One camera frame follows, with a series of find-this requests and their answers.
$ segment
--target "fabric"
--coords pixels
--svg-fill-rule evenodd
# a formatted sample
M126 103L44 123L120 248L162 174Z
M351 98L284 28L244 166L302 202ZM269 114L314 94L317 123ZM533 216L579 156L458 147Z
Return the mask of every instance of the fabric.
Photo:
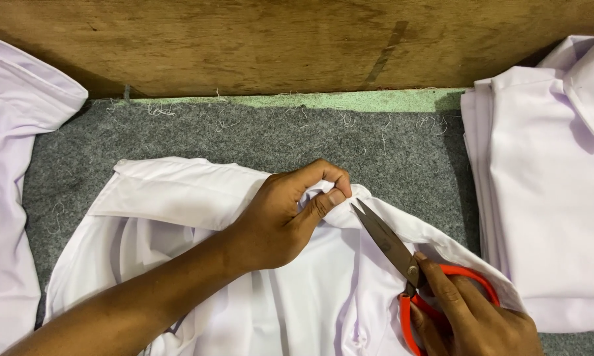
M483 257L540 332L594 331L594 37L461 97Z
M56 264L45 321L211 238L236 219L269 175L176 157L121 160L115 171ZM332 187L319 182L299 206ZM406 281L354 214L349 204L355 198L379 214L410 250L480 271L503 306L524 310L508 279L479 257L363 186L353 184L352 190L353 198L325 217L293 262L230 283L144 353L411 355L401 341L396 300Z
M0 353L33 330L40 288L24 232L24 172L36 134L82 106L78 83L0 41Z

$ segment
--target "plywood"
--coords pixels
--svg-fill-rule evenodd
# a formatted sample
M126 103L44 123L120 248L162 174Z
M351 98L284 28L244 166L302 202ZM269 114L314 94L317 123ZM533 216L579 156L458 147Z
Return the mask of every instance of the plywood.
M0 1L0 39L94 97L461 87L569 34L594 0Z

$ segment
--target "scissor blade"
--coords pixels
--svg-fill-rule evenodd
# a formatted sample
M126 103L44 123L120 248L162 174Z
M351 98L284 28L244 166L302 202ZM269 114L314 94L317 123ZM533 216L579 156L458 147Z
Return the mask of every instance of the scissor blade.
M365 230L370 234L380 251L385 254L389 262L405 277L414 287L418 287L419 277L422 271L418 263L407 247L400 241L400 238L382 221L376 213L367 207L360 199L356 199L363 207L365 213L361 212L354 204L352 208L356 212Z

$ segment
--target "gray felt mat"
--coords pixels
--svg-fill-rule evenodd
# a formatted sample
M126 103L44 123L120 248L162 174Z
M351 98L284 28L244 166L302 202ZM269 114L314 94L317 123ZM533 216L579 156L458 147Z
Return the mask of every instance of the gray felt mat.
M174 116L155 109L90 102L59 131L36 139L23 206L42 289L122 158L203 157L282 172L322 157L347 169L352 182L372 195L431 223L479 255L475 187L458 111L359 113L229 103L160 108ZM541 337L549 356L594 355L594 333Z

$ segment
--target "hand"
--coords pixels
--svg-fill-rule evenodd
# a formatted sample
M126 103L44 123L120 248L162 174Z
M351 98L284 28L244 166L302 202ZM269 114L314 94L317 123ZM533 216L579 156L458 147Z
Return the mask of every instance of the hand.
M453 328L453 335L441 335L412 303L412 324L428 356L544 356L528 315L496 307L466 277L445 276L424 254L415 258Z
M334 182L298 214L297 202L320 180ZM233 260L244 271L281 267L299 255L321 219L352 195L347 171L318 159L293 172L273 174L224 232Z

